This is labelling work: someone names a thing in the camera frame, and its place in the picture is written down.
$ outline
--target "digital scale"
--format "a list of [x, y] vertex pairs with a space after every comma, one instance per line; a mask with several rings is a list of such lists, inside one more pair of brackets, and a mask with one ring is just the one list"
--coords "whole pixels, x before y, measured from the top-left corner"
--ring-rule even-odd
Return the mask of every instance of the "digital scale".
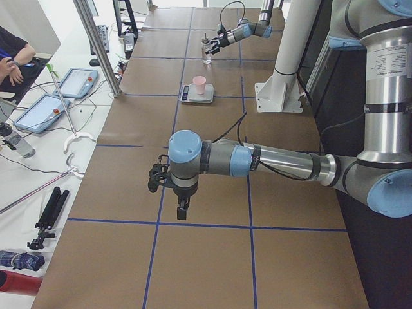
[[[63, 97], [84, 98], [92, 89], [97, 77], [97, 70], [71, 68], [59, 83]], [[53, 95], [59, 96], [57, 90]]]
[[14, 122], [17, 129], [27, 130], [33, 133], [41, 133], [51, 126], [64, 112], [62, 101], [59, 97], [44, 94], [39, 100], [28, 108]]
[[194, 84], [183, 85], [180, 88], [179, 101], [192, 104], [210, 104], [213, 101], [214, 88], [212, 84], [206, 84], [205, 93], [198, 95]]

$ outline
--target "tablet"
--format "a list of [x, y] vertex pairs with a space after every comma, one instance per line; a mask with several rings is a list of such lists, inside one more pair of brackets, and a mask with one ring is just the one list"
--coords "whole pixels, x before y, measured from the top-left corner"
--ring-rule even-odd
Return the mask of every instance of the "tablet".
[[14, 122], [17, 129], [24, 129], [34, 133], [41, 133], [51, 126], [64, 112], [62, 101], [59, 97], [44, 94], [39, 100], [28, 108]]
[[[71, 68], [59, 84], [65, 98], [84, 98], [97, 80], [97, 70]], [[59, 96], [57, 90], [53, 95]]]

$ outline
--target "red cylinder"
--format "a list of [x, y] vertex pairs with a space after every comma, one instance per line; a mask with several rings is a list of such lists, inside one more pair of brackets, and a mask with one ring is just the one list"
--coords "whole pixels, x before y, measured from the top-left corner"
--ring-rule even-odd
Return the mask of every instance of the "red cylinder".
[[41, 282], [38, 277], [0, 270], [0, 292], [36, 296]]

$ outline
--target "keyboard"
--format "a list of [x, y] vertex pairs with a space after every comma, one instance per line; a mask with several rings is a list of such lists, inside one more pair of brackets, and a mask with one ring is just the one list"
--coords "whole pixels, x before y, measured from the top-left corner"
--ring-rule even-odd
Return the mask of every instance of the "keyboard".
[[[106, 27], [103, 24], [100, 24], [100, 25], [96, 26], [96, 29], [97, 29], [98, 36], [102, 40], [104, 50], [106, 51], [106, 53], [108, 53], [109, 52], [108, 27]], [[95, 51], [93, 50], [93, 47], [92, 47], [91, 43], [90, 43], [90, 54], [96, 55]]]

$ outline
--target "blue joint cap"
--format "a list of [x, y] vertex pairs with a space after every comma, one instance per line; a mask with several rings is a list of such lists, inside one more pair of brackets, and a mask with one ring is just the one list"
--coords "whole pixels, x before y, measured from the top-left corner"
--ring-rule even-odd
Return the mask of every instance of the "blue joint cap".
[[230, 158], [230, 175], [232, 177], [246, 177], [252, 164], [252, 152], [249, 148], [236, 145]]
[[195, 132], [178, 131], [169, 139], [169, 158], [174, 163], [190, 162], [200, 154], [201, 145], [201, 139]]
[[378, 0], [387, 11], [402, 17], [412, 17], [411, 0]]
[[368, 193], [368, 206], [373, 211], [391, 218], [412, 214], [412, 169], [385, 175]]
[[249, 23], [242, 26], [243, 36], [250, 37], [252, 35], [252, 29], [250, 29]]
[[329, 47], [333, 50], [363, 50], [365, 46], [356, 39], [329, 36]]
[[267, 39], [268, 37], [270, 37], [270, 34], [272, 34], [272, 26], [267, 26], [265, 32], [263, 32], [262, 34], [262, 37]]

